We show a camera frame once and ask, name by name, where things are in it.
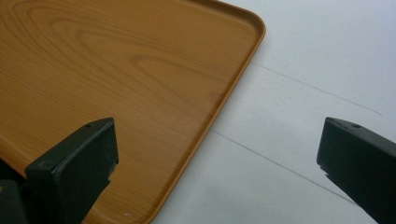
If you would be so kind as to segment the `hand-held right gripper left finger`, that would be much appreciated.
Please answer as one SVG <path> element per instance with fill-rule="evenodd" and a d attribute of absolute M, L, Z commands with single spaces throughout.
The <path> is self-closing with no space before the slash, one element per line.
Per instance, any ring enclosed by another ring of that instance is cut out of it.
<path fill-rule="evenodd" d="M 29 164 L 26 177 L 48 224 L 80 224 L 119 163 L 115 122 L 83 125 Z"/>

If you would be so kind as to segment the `wooden tray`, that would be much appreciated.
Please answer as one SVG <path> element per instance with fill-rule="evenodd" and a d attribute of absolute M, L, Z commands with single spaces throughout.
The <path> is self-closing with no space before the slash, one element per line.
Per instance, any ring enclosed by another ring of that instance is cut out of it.
<path fill-rule="evenodd" d="M 120 161 L 84 224 L 150 224 L 265 32 L 218 0 L 0 0 L 0 159 L 22 172 L 113 118 Z"/>

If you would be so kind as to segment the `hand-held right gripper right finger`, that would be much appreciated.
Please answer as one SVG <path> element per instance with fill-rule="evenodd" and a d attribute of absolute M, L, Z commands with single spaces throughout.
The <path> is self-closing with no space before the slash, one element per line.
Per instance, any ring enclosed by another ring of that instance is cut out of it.
<path fill-rule="evenodd" d="M 396 143 L 356 123 L 327 118 L 317 164 L 378 224 L 396 224 Z"/>

